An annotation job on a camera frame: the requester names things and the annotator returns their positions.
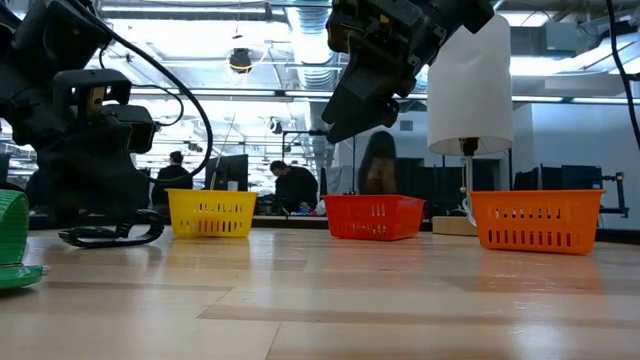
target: person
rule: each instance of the person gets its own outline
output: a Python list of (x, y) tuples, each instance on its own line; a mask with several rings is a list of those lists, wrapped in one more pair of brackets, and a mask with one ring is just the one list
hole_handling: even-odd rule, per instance
[[(184, 156), (180, 151), (174, 151), (169, 155), (169, 166), (163, 168), (158, 173), (159, 180), (176, 179), (185, 175), (189, 175), (189, 172), (182, 167), (182, 161)], [(169, 215), (169, 194), (166, 189), (193, 189), (193, 178), (191, 176), (185, 176), (177, 182), (171, 185), (159, 185), (155, 184), (151, 191), (151, 203), (153, 204), (153, 210), (160, 215)]]
[(310, 212), (318, 204), (318, 181), (311, 171), (274, 161), (270, 166), (276, 180), (276, 199), (289, 213)]
[(387, 195), (398, 191), (396, 143), (388, 132), (376, 132), (369, 139), (358, 172), (358, 189), (362, 195)]

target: black clamp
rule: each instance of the black clamp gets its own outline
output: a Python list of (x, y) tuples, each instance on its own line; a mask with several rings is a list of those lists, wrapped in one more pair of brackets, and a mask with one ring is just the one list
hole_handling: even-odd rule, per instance
[[(129, 238), (129, 232), (135, 225), (148, 224), (149, 230), (140, 236)], [(85, 249), (100, 249), (148, 244), (158, 239), (164, 231), (162, 216), (151, 210), (138, 210), (135, 215), (116, 226), (115, 230), (81, 226), (58, 233), (65, 243)]]

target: ceiling light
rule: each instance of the ceiling light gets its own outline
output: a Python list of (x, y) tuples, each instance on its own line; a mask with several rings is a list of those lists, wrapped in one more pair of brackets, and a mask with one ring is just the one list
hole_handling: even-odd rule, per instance
[[(572, 101), (574, 104), (600, 104), (600, 105), (626, 105), (628, 103), (626, 98), (574, 98)], [(640, 98), (633, 99), (633, 103), (640, 105)]]
[(512, 96), (511, 101), (526, 103), (553, 103), (562, 101), (559, 96)]
[[(194, 8), (193, 6), (103, 6), (103, 12), (139, 12), (139, 13), (249, 13), (249, 14), (264, 14), (264, 9), (262, 8), (225, 8), (225, 7), (216, 7), (215, 4), (210, 4), (210, 7), (200, 7)], [(283, 11), (274, 10), (275, 14), (284, 14)]]
[(284, 95), (292, 97), (330, 98), (333, 95), (333, 91), (285, 91)]
[[(177, 89), (167, 89), (171, 93), (179, 94)], [(202, 89), (191, 90), (195, 96), (255, 96), (255, 97), (269, 97), (275, 96), (275, 91), (272, 90), (232, 90), (232, 89)], [(164, 91), (159, 89), (132, 89), (132, 95), (163, 95)]]

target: wooden table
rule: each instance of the wooden table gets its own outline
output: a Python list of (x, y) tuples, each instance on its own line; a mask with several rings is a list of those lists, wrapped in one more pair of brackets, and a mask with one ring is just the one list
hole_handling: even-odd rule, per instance
[(77, 250), (34, 232), (45, 282), (0, 298), (2, 360), (639, 359), (640, 247), (591, 256), (323, 230)]

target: black cable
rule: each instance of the black cable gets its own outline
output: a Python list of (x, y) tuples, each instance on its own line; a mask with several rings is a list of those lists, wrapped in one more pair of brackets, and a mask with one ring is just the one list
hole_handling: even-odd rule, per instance
[(73, 7), (78, 12), (80, 12), (80, 14), (84, 15), (87, 18), (87, 20), (89, 20), (95, 26), (99, 27), (102, 31), (104, 31), (104, 32), (108, 33), (109, 35), (111, 35), (111, 37), (115, 41), (119, 42), (120, 44), (122, 44), (127, 49), (133, 51), (138, 56), (140, 56), (141, 58), (145, 59), (147, 62), (149, 62), (149, 64), (151, 64), (153, 67), (155, 67), (162, 75), (164, 75), (165, 77), (167, 77), (167, 79), (169, 79), (172, 83), (174, 83), (176, 85), (176, 87), (178, 88), (178, 90), (180, 90), (180, 92), (183, 93), (187, 97), (187, 99), (189, 99), (193, 103), (193, 105), (195, 106), (196, 110), (198, 110), (198, 113), (200, 114), (200, 117), (202, 118), (202, 121), (204, 122), (204, 127), (205, 127), (205, 130), (207, 132), (207, 149), (205, 150), (204, 159), (202, 160), (200, 165), (198, 165), (195, 168), (195, 170), (193, 170), (188, 175), (183, 175), (183, 176), (180, 176), (178, 178), (169, 179), (169, 180), (154, 179), (154, 178), (152, 178), (152, 177), (150, 177), (150, 176), (148, 176), (146, 174), (143, 174), (142, 172), (139, 172), (139, 173), (142, 176), (146, 177), (150, 182), (152, 182), (154, 184), (170, 185), (170, 184), (175, 183), (176, 181), (180, 181), (180, 180), (182, 180), (184, 178), (194, 177), (195, 175), (200, 173), (202, 170), (204, 170), (207, 167), (207, 164), (209, 163), (209, 159), (211, 159), (211, 153), (213, 151), (213, 129), (211, 128), (211, 123), (209, 122), (209, 117), (207, 116), (206, 111), (204, 111), (204, 109), (202, 108), (202, 105), (200, 104), (198, 99), (196, 99), (196, 97), (193, 95), (191, 90), (189, 90), (189, 88), (187, 88), (182, 83), (182, 81), (180, 81), (180, 79), (178, 79), (175, 75), (173, 75), (171, 73), (171, 71), (169, 71), (167, 68), (162, 66), (162, 64), (160, 64), (156, 59), (154, 59), (153, 57), (151, 57), (149, 54), (145, 53), (144, 51), (140, 50), (140, 48), (138, 48), (137, 46), (133, 45), (132, 43), (130, 43), (129, 41), (124, 39), (122, 36), (118, 35), (115, 31), (111, 30), (111, 28), (109, 28), (109, 26), (107, 26), (104, 22), (102, 22), (102, 20), (100, 20), (98, 17), (96, 17), (93, 14), (91, 14), (91, 12), (89, 10), (87, 10), (87, 8), (82, 6), (82, 3), (80, 3), (79, 0), (70, 0), (69, 2), (70, 2), (71, 5), (73, 5)]
[(622, 84), (624, 85), (624, 93), (627, 96), (627, 106), (629, 108), (629, 119), (631, 120), (631, 127), (633, 128), (633, 135), (636, 138), (638, 145), (638, 151), (640, 151), (640, 129), (638, 128), (638, 120), (636, 118), (636, 109), (633, 104), (633, 93), (631, 92), (631, 84), (627, 77), (627, 72), (624, 70), (624, 65), (620, 61), (620, 55), (618, 54), (618, 39), (616, 38), (614, 27), (616, 25), (616, 14), (613, 10), (613, 1), (606, 0), (607, 10), (609, 12), (609, 36), (611, 37), (611, 55), (616, 63), (616, 67), (620, 72), (622, 78)]
[[(107, 47), (103, 47), (102, 49), (100, 49), (100, 53), (98, 54), (98, 61), (100, 62), (100, 67), (103, 69), (106, 69), (104, 66), (104, 63), (102, 61), (102, 57), (104, 56), (104, 52), (107, 50)], [(176, 101), (180, 104), (180, 112), (178, 113), (178, 117), (168, 123), (168, 124), (163, 124), (161, 122), (157, 122), (156, 124), (158, 126), (162, 126), (162, 127), (168, 127), (168, 126), (173, 126), (175, 124), (177, 124), (180, 120), (182, 120), (182, 117), (184, 116), (184, 103), (182, 102), (182, 99), (180, 99), (180, 96), (178, 96), (178, 94), (172, 93), (169, 89), (167, 89), (166, 87), (162, 87), (160, 85), (156, 85), (156, 84), (131, 84), (131, 86), (133, 87), (137, 87), (137, 88), (142, 88), (142, 89), (158, 89), (158, 90), (162, 90), (165, 93), (167, 93), (168, 95), (171, 95), (174, 99), (176, 99)]]

